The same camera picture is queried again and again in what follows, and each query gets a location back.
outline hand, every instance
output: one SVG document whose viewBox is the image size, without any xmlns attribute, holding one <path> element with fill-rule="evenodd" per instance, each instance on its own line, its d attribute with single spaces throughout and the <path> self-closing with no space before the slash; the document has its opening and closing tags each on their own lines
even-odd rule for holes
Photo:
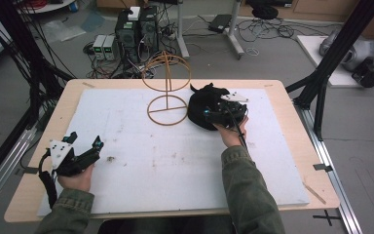
<svg viewBox="0 0 374 234">
<path fill-rule="evenodd" d="M 93 175 L 94 164 L 91 164 L 83 172 L 68 177 L 59 176 L 58 182 L 63 188 L 77 189 L 89 192 L 91 188 L 91 176 Z"/>
<path fill-rule="evenodd" d="M 248 117 L 245 116 L 242 122 L 240 123 L 240 130 L 242 131 L 244 138 L 246 134 L 246 130 L 244 126 L 245 126 L 245 123 L 247 123 L 247 121 L 248 121 Z M 236 128 L 226 129 L 220 125 L 214 125 L 214 127 L 221 134 L 221 138 L 223 139 L 223 142 L 227 147 L 231 147 L 235 145 L 242 145 L 240 138 L 239 138 L 239 133 Z"/>
</svg>

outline person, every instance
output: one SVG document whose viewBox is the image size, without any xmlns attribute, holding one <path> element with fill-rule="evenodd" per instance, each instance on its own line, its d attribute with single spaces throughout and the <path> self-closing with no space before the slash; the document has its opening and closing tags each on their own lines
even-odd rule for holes
<svg viewBox="0 0 374 234">
<path fill-rule="evenodd" d="M 247 121 L 248 118 L 245 117 L 240 124 L 244 136 Z M 230 217 L 236 232 L 284 233 L 275 199 L 267 190 L 265 180 L 247 150 L 242 146 L 237 131 L 214 126 L 227 146 L 221 154 L 222 178 Z M 89 193 L 93 169 L 94 165 L 91 165 L 79 175 L 58 177 L 59 184 L 64 190 L 54 204 L 52 212 L 44 217 L 35 233 L 84 233 L 94 201 L 94 195 Z M 117 225 L 123 222 L 117 220 L 104 223 Z M 108 229 L 110 226 L 101 225 L 100 230 Z"/>
</svg>

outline sleeve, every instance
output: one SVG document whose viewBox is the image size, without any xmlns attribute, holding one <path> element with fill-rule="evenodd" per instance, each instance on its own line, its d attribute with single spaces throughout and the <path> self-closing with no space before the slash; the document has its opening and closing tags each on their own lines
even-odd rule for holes
<svg viewBox="0 0 374 234">
<path fill-rule="evenodd" d="M 247 150 L 227 148 L 221 155 L 230 215 L 239 234 L 284 233 L 275 199 Z"/>
<path fill-rule="evenodd" d="M 84 233 L 90 220 L 94 195 L 88 192 L 63 189 L 35 233 Z"/>
</svg>

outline wooden table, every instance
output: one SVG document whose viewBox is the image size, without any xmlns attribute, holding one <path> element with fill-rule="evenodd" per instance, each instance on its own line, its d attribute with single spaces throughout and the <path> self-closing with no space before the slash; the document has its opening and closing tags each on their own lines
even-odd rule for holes
<svg viewBox="0 0 374 234">
<path fill-rule="evenodd" d="M 293 104 L 280 81 L 274 80 L 192 80 L 195 87 L 213 83 L 215 87 L 264 89 L 270 99 L 282 133 L 293 155 L 302 181 L 311 203 L 305 206 L 280 207 L 286 210 L 325 210 L 339 207 L 339 199 L 325 171 L 316 171 L 313 167 L 320 164 L 317 153 L 297 115 Z M 162 79 L 149 80 L 154 87 L 165 87 Z M 185 80 L 172 80 L 174 87 L 185 84 Z M 74 115 L 81 93 L 86 89 L 142 89 L 147 88 L 142 80 L 72 80 L 68 82 L 53 116 L 42 135 L 40 142 L 28 165 L 38 168 L 41 156 L 45 153 L 50 139 L 62 139 Z M 50 169 L 50 160 L 46 160 L 44 169 Z M 5 213 L 8 222 L 39 221 L 37 211 L 41 205 L 45 188 L 38 175 L 25 174 Z M 97 214 L 93 218 L 134 217 L 151 215 L 209 215 L 211 211 L 181 211 L 171 214 Z"/>
</svg>

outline black tape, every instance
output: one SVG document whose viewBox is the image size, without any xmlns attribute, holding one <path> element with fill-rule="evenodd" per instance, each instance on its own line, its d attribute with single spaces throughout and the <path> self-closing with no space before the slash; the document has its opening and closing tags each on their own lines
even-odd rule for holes
<svg viewBox="0 0 374 234">
<path fill-rule="evenodd" d="M 314 218 L 327 219 L 327 223 L 329 223 L 329 226 L 332 226 L 332 219 L 341 219 L 340 216 L 330 216 L 327 210 L 324 210 L 324 215 L 314 215 Z"/>
<path fill-rule="evenodd" d="M 34 175 L 36 175 L 38 173 L 38 168 L 29 168 L 29 167 L 27 167 L 27 168 L 25 168 L 25 170 L 23 170 L 23 172 L 25 174 L 34 174 Z"/>
<path fill-rule="evenodd" d="M 333 171 L 332 167 L 326 166 L 324 164 L 314 164 L 314 168 L 315 168 L 316 171 L 324 170 L 327 173 Z"/>
</svg>

